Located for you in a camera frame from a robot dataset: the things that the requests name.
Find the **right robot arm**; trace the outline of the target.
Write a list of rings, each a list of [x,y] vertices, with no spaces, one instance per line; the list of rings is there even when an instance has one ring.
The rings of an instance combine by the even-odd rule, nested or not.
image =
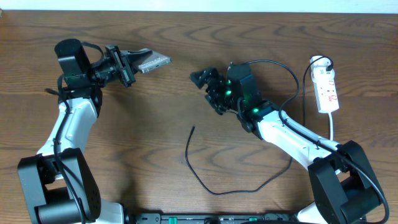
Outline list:
[[[340,144],[323,138],[292,120],[281,107],[263,99],[251,68],[230,65],[226,75],[208,67],[190,74],[206,91],[206,100],[218,113],[234,112],[242,127],[300,163],[309,174],[314,201],[292,216],[297,223],[365,223],[366,215],[389,207],[377,177],[354,141]]]

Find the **Galaxy smartphone with brown screen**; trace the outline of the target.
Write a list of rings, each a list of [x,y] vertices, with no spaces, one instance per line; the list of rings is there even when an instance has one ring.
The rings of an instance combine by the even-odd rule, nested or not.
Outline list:
[[[171,61],[170,57],[152,50],[152,55],[147,58],[139,68],[143,68],[145,73],[148,73],[164,65],[170,64]]]

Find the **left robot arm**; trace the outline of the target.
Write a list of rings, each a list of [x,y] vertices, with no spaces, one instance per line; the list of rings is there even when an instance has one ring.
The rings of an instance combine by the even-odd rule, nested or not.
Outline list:
[[[129,87],[136,73],[170,63],[151,49],[120,50],[107,45],[97,62],[90,62],[86,42],[65,39],[54,50],[62,68],[53,94],[59,114],[45,144],[17,166],[32,223],[131,223],[120,203],[101,198],[84,158],[86,142],[100,114],[102,88],[115,80]]]

